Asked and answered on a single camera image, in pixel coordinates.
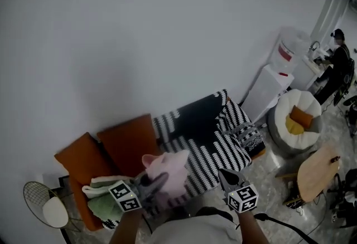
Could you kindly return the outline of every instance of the white cushion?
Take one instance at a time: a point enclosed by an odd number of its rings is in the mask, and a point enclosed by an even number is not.
[[[61,228],[68,223],[67,210],[57,197],[50,198],[42,207],[42,212],[45,220],[52,227]]]
[[[299,135],[289,133],[285,125],[286,116],[294,105],[314,118],[321,115],[321,105],[310,92],[294,89],[282,95],[276,106],[274,119],[281,139],[292,148],[306,149],[316,143],[320,134],[307,131]]]

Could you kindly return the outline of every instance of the black chair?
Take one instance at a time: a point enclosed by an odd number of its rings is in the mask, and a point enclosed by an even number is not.
[[[335,201],[331,204],[330,209],[334,210],[337,218],[346,219],[346,225],[340,228],[357,226],[357,202],[350,203],[345,200],[347,192],[354,192],[357,197],[357,169],[349,170],[346,179],[341,181],[339,174],[335,175],[337,179],[337,189],[328,189],[328,193],[337,193]]]

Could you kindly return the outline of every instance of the white bean bag chair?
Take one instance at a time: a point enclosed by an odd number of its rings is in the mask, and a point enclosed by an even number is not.
[[[309,129],[301,134],[292,134],[287,128],[287,117],[293,107],[313,116]],[[268,126],[275,143],[289,155],[310,149],[322,132],[321,105],[309,91],[291,90],[279,99],[275,108],[268,114]]]

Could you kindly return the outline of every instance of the white shirt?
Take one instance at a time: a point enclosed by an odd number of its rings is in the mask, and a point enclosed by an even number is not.
[[[150,244],[237,244],[236,225],[220,215],[198,216],[164,223]]]

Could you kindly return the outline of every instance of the person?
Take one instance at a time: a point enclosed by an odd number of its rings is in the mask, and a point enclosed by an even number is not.
[[[244,244],[269,244],[251,211],[237,213]],[[135,244],[142,209],[126,212],[109,244]],[[204,207],[195,217],[169,219],[152,234],[150,244],[237,244],[236,225],[228,212]]]
[[[322,105],[344,82],[344,76],[350,60],[350,51],[345,43],[345,35],[341,29],[336,29],[331,36],[334,38],[335,45],[338,48],[335,50],[332,57],[328,57],[325,61],[317,61],[318,65],[333,65],[333,70],[329,71],[329,80],[327,84],[315,95],[316,100]]]

